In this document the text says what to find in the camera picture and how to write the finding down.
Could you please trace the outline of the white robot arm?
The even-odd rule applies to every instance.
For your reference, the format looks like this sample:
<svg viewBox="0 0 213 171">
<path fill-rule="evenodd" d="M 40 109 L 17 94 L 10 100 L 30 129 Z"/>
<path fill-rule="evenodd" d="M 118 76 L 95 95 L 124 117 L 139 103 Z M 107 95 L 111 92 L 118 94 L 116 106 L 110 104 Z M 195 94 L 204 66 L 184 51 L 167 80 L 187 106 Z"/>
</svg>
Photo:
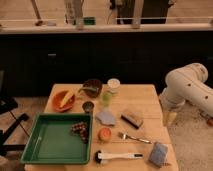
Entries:
<svg viewBox="0 0 213 171">
<path fill-rule="evenodd" d="M 191 63 L 174 69 L 165 77 L 166 87 L 159 95 L 163 110 L 163 125 L 169 126 L 186 101 L 203 111 L 203 117 L 213 123 L 213 88 L 205 84 L 208 79 L 206 67 Z"/>
</svg>

